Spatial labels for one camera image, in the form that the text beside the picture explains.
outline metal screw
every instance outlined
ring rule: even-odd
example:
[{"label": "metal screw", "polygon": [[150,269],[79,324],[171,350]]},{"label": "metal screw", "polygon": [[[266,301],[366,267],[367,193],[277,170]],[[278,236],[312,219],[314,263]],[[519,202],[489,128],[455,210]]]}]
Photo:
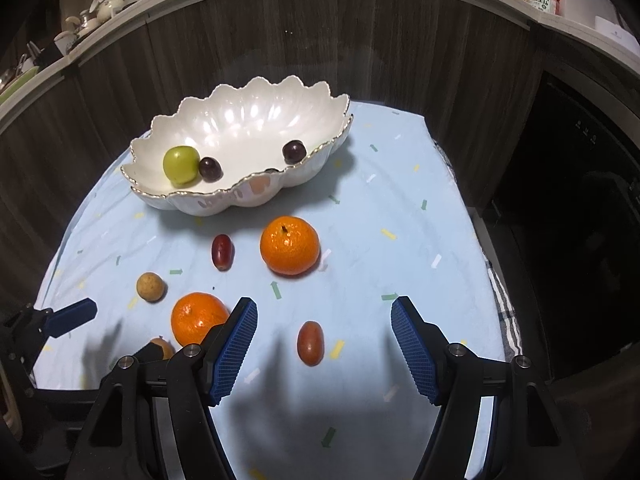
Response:
[{"label": "metal screw", "polygon": [[124,357],[121,357],[120,359],[118,359],[118,366],[123,370],[126,370],[127,368],[129,368],[132,364],[133,364],[133,357],[131,357],[130,355],[125,355]]},{"label": "metal screw", "polygon": [[529,359],[528,357],[526,357],[524,355],[517,355],[516,356],[516,364],[520,368],[529,368],[531,366],[531,359]]},{"label": "metal screw", "polygon": [[449,353],[455,357],[462,357],[466,354],[466,346],[460,343],[451,343],[449,345]]},{"label": "metal screw", "polygon": [[200,345],[191,343],[190,345],[185,346],[182,351],[187,357],[196,357],[196,355],[200,353]]}]

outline dark red grape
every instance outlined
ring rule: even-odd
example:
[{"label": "dark red grape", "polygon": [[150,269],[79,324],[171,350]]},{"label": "dark red grape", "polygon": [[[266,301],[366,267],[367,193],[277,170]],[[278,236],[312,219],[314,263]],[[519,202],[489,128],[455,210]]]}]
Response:
[{"label": "dark red grape", "polygon": [[205,156],[200,159],[200,163],[198,164],[198,171],[200,172],[200,176],[205,182],[215,182],[220,179],[222,176],[222,168],[220,168],[220,163],[210,156]]},{"label": "dark red grape", "polygon": [[298,332],[298,356],[307,366],[320,364],[324,357],[324,335],[315,321],[307,321]]},{"label": "dark red grape", "polygon": [[218,235],[211,244],[211,259],[218,270],[229,270],[234,260],[234,245],[227,235]]},{"label": "dark red grape", "polygon": [[297,164],[306,157],[306,148],[299,140],[290,140],[282,148],[282,155],[287,164]]}]

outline blue gripper pad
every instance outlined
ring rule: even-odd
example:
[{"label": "blue gripper pad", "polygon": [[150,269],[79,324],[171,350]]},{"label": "blue gripper pad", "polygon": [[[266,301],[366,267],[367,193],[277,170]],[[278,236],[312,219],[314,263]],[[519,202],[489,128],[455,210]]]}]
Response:
[{"label": "blue gripper pad", "polygon": [[210,406],[219,405],[222,397],[231,393],[257,327],[258,308],[249,301],[216,360],[209,392]]},{"label": "blue gripper pad", "polygon": [[91,321],[98,313],[94,300],[84,298],[62,310],[49,314],[42,327],[44,337],[60,337]]},{"label": "blue gripper pad", "polygon": [[428,397],[433,404],[440,393],[436,381],[436,364],[404,309],[400,298],[395,300],[391,307],[391,328],[398,340],[415,385],[418,387],[418,393]]}]

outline white ceramic bowl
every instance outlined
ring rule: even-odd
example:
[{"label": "white ceramic bowl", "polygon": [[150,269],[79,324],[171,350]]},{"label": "white ceramic bowl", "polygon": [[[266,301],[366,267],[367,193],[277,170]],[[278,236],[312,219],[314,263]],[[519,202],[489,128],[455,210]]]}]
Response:
[{"label": "white ceramic bowl", "polygon": [[[149,136],[131,141],[133,163],[120,169],[131,189],[158,209],[210,216],[231,205],[262,205],[283,187],[318,174],[347,137],[349,102],[347,94],[331,97],[324,81],[306,87],[293,75],[277,84],[255,77],[244,88],[219,85],[207,98],[184,98],[172,116],[154,117]],[[307,155],[288,166],[282,147],[294,139]],[[162,158],[174,146],[212,156],[223,176],[175,187],[162,170]]]}]

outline confetti pattern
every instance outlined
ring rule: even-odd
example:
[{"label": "confetti pattern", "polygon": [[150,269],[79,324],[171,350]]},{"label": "confetti pattern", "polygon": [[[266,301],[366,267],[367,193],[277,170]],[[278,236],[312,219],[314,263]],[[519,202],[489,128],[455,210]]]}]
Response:
[{"label": "confetti pattern", "polygon": [[276,297],[276,300],[281,300],[282,295],[280,294],[280,289],[278,288],[278,284],[276,282],[271,282],[271,288],[273,289],[273,293]]},{"label": "confetti pattern", "polygon": [[395,240],[396,238],[398,238],[395,234],[393,234],[393,233],[391,233],[391,232],[387,231],[386,229],[382,229],[382,230],[380,230],[380,232],[381,232],[383,235],[385,235],[386,237],[391,238],[392,240]]},{"label": "confetti pattern", "polygon": [[244,384],[251,384],[258,375],[260,374],[260,368],[256,368],[253,372],[251,372],[247,377],[244,378]]},{"label": "confetti pattern", "polygon": [[396,393],[398,393],[398,390],[400,389],[400,386],[398,386],[397,384],[394,384],[391,389],[382,396],[382,398],[384,399],[385,402],[390,402],[391,399],[394,398],[394,396],[396,395]]},{"label": "confetti pattern", "polygon": [[334,349],[331,350],[329,357],[331,359],[337,359],[338,357],[340,357],[340,352],[342,352],[343,347],[344,347],[344,341],[342,339],[338,340],[338,342],[334,346]]},{"label": "confetti pattern", "polygon": [[[501,358],[502,337],[499,324],[493,324],[495,300],[478,242],[424,120],[357,102],[351,110],[348,142],[312,180],[283,190],[263,206],[230,208],[209,219],[148,209],[118,174],[130,160],[124,153],[74,217],[36,302],[38,308],[61,308],[89,297],[98,303],[98,316],[50,342],[53,350],[43,351],[34,369],[38,386],[77,388],[80,374],[97,386],[114,357],[135,352],[158,335],[172,336],[172,307],[188,292],[215,294],[229,308],[249,296],[258,304],[258,331],[232,395],[256,416],[248,426],[234,416],[233,402],[222,402],[214,415],[238,480],[290,478],[292,470],[300,471],[302,479],[345,478],[345,471],[352,470],[366,470],[367,480],[410,478],[434,413],[413,385],[405,388],[399,379],[394,384],[388,366],[380,366],[404,366],[398,345],[385,336],[390,335],[392,298],[409,295],[424,319],[454,326],[475,342],[474,352],[482,357]],[[420,177],[412,171],[416,165]],[[421,209],[425,200],[429,204]],[[318,231],[322,256],[303,276],[277,276],[260,257],[261,229],[281,214],[300,216]],[[210,255],[213,237],[222,232],[236,247],[227,272],[215,269]],[[444,261],[432,270],[438,253]],[[136,279],[147,271],[168,283],[167,295],[153,305],[138,298],[129,308]],[[86,280],[83,290],[77,288],[81,280]],[[296,354],[298,331],[307,320],[319,322],[325,336],[324,362],[314,368]],[[104,355],[96,355],[102,349]],[[100,370],[91,370],[92,362]],[[273,413],[283,396],[297,399],[297,406],[292,403],[276,419],[262,416]],[[318,409],[348,413],[357,409],[354,402],[378,409],[348,433],[347,428],[342,432],[340,420],[315,418],[312,428],[307,424],[305,414]],[[394,430],[409,427],[415,418],[424,421],[423,442]],[[467,478],[480,471],[490,422],[490,411],[481,411]],[[337,433],[324,448],[329,427]],[[372,428],[378,436],[373,441]],[[246,445],[241,436],[247,434],[257,435],[256,446]],[[291,450],[286,463],[258,452],[259,439],[270,434],[279,449]],[[368,446],[359,447],[360,442]],[[393,456],[406,460],[390,460]]]},{"label": "confetti pattern", "polygon": [[331,441],[334,439],[334,435],[335,428],[329,428],[326,432],[326,435],[324,436],[324,439],[322,439],[322,447],[331,447]]},{"label": "confetti pattern", "polygon": [[267,480],[267,477],[257,469],[249,469],[249,475],[251,475],[255,480]]}]

